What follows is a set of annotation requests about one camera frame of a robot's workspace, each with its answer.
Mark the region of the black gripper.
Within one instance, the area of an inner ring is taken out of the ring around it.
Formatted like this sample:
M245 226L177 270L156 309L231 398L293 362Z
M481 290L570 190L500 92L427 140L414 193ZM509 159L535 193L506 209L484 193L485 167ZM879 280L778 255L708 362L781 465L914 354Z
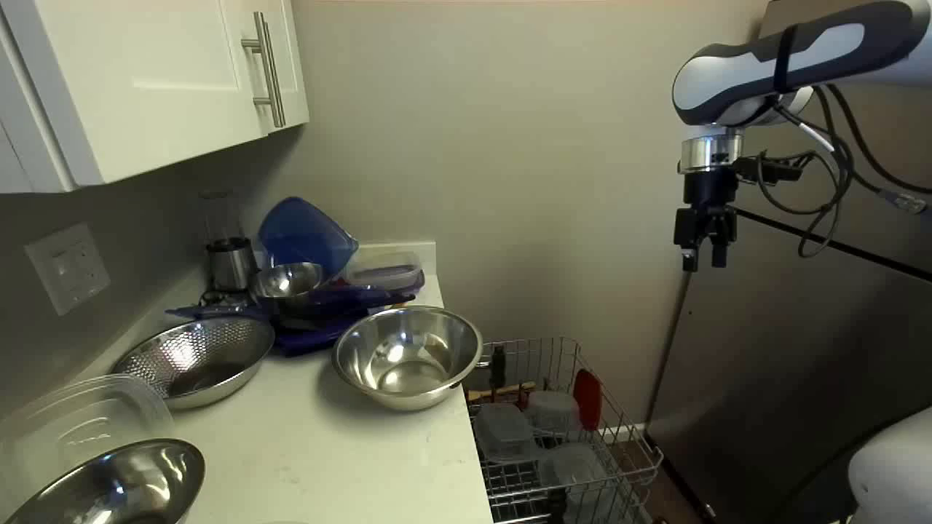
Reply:
M685 206L675 213L672 242L681 247L681 270L698 270L701 242L714 245L711 266L729 266L729 245L736 239L731 206L736 175L731 168L689 172L685 178Z

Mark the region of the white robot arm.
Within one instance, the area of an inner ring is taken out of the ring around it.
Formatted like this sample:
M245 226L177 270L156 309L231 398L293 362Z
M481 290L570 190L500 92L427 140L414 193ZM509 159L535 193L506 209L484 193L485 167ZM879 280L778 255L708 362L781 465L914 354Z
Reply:
M886 190L855 172L851 146L839 137L829 100L845 114L851 137L871 168L893 183L893 197L925 194L925 186L892 175L868 148L841 84L893 82L925 84L932 66L932 0L868 0L816 21L791 24L748 44L711 44L692 52L672 76L669 100L686 126L675 172L685 178L685 203L675 209L672 245L681 267L697 270L701 242L711 266L729 261L736 239L733 194L742 180L787 215L810 215L810 226L841 213L852 183L886 197ZM788 123L812 137L826 158L833 194L816 206L788 206L771 194L778 180L796 180L816 151L796 158L742 158L739 130Z

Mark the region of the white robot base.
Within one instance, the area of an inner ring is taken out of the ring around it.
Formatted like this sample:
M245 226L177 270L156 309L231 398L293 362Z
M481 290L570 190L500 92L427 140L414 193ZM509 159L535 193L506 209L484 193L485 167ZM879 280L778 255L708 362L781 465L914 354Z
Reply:
M874 434L848 464L851 524L932 524L932 408Z

